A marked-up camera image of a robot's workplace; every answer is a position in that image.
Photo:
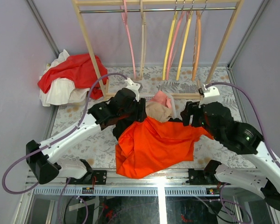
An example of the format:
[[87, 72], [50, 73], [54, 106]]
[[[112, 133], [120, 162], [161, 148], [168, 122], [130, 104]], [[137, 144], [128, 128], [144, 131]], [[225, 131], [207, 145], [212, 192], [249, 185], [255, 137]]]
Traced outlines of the orange wavy hanger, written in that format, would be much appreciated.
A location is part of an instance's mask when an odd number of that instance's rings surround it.
[[195, 27], [195, 39], [194, 39], [194, 52], [193, 52], [193, 61], [192, 61], [192, 81], [195, 81], [197, 68], [200, 59], [200, 49], [202, 41], [202, 24], [201, 16], [206, 9], [208, 0], [205, 1], [205, 6], [202, 11], [196, 11], [196, 27]]

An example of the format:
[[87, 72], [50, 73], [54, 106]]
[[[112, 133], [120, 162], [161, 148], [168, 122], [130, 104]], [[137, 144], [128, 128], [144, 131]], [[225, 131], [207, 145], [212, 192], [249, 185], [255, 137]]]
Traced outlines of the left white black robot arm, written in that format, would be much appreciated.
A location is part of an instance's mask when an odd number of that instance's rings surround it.
[[59, 134], [40, 143], [35, 140], [27, 143], [26, 162], [38, 183], [47, 184], [57, 177], [65, 177], [71, 184], [92, 184], [95, 175], [86, 160], [64, 160], [62, 156], [79, 142], [117, 124], [121, 119], [144, 121], [145, 107], [144, 98], [123, 88], [109, 100], [93, 105], [83, 118]]

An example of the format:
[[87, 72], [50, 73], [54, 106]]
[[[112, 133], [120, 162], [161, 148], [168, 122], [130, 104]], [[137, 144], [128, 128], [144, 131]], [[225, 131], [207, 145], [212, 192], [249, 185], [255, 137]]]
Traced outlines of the orange t shirt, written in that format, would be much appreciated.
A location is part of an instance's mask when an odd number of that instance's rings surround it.
[[201, 136], [212, 139], [202, 127], [184, 126], [180, 119], [161, 123], [147, 117], [133, 122], [115, 146], [116, 173], [132, 179], [193, 161], [194, 144]]

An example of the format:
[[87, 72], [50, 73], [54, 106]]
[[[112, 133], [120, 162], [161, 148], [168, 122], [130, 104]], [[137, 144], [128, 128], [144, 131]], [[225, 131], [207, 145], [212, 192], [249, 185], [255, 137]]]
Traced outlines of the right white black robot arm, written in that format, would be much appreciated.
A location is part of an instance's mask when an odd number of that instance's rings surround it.
[[216, 181], [246, 189], [280, 211], [280, 158], [269, 149], [264, 137], [252, 125], [235, 121], [229, 108], [219, 102], [199, 105], [189, 101], [181, 112], [185, 126], [202, 127], [228, 150], [250, 161], [261, 174], [230, 168], [210, 160], [203, 170], [208, 184]]

